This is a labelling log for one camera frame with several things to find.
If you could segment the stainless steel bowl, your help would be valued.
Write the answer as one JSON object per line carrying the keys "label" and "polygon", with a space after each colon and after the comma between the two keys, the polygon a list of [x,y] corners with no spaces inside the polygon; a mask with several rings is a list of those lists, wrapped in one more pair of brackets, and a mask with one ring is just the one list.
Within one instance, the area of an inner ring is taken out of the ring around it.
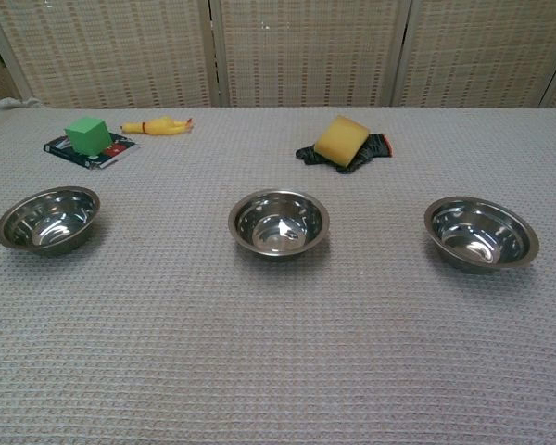
{"label": "stainless steel bowl", "polygon": [[441,198],[423,222],[442,260],[468,273],[526,267],[539,252],[537,234],[523,218],[482,198]]}
{"label": "stainless steel bowl", "polygon": [[330,216],[315,197],[293,190],[263,189],[234,204],[228,229],[242,248],[266,258],[298,256],[327,237]]}
{"label": "stainless steel bowl", "polygon": [[100,199],[91,189],[66,185],[22,199],[0,218],[0,244],[56,256],[81,246],[92,233]]}

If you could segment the yellow sponge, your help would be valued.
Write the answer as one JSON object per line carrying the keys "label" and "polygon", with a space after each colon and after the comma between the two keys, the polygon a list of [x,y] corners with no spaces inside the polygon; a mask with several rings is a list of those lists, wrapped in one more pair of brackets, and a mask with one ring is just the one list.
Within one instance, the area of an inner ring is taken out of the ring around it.
{"label": "yellow sponge", "polygon": [[337,166],[347,167],[369,137],[370,130],[344,116],[337,116],[314,144],[314,152]]}

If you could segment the grey waffle tablecloth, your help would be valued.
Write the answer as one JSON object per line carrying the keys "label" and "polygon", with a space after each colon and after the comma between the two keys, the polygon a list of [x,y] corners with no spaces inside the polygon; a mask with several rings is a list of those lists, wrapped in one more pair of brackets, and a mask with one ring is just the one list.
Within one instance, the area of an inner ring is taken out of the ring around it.
{"label": "grey waffle tablecloth", "polygon": [[[350,175],[295,157],[333,108],[169,115],[194,130],[89,171],[43,150],[81,110],[0,110],[0,218],[100,199],[71,252],[0,244],[0,445],[556,445],[556,109],[348,108],[393,148]],[[317,198],[327,237],[240,247],[263,189]],[[443,261],[423,216],[455,196],[519,215],[537,257]]]}

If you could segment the black knit glove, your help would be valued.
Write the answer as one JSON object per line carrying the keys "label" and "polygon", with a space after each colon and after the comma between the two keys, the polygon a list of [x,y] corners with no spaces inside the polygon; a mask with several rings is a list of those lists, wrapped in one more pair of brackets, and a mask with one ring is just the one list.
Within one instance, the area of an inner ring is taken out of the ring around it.
{"label": "black knit glove", "polygon": [[316,153],[313,146],[302,147],[296,151],[295,155],[297,159],[302,160],[306,165],[328,165],[340,174],[351,174],[375,158],[391,158],[392,148],[382,133],[370,133],[347,167],[339,166]]}

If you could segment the yellow rubber chicken toy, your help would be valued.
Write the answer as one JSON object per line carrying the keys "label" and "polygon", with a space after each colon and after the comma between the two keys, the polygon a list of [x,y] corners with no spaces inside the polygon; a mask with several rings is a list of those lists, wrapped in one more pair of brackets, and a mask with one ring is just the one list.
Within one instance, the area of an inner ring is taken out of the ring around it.
{"label": "yellow rubber chicken toy", "polygon": [[120,129],[125,134],[174,135],[189,133],[193,127],[192,119],[176,121],[165,116],[150,121],[126,122]]}

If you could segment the dark book with red patch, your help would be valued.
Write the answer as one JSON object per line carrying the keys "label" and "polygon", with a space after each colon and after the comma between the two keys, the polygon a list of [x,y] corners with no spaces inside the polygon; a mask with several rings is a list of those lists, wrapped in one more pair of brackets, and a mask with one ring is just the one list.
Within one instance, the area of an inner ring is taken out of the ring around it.
{"label": "dark book with red patch", "polygon": [[107,166],[129,156],[141,147],[133,140],[116,134],[110,134],[113,144],[98,155],[88,156],[76,152],[69,138],[64,135],[44,144],[44,152],[64,159],[88,170],[105,169]]}

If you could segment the green cube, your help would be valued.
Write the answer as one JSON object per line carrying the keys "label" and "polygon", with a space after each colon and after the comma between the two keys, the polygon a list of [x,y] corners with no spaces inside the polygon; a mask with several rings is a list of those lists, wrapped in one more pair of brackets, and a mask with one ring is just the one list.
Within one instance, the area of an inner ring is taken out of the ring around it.
{"label": "green cube", "polygon": [[73,150],[86,156],[97,156],[112,145],[106,123],[98,118],[82,117],[65,128]]}

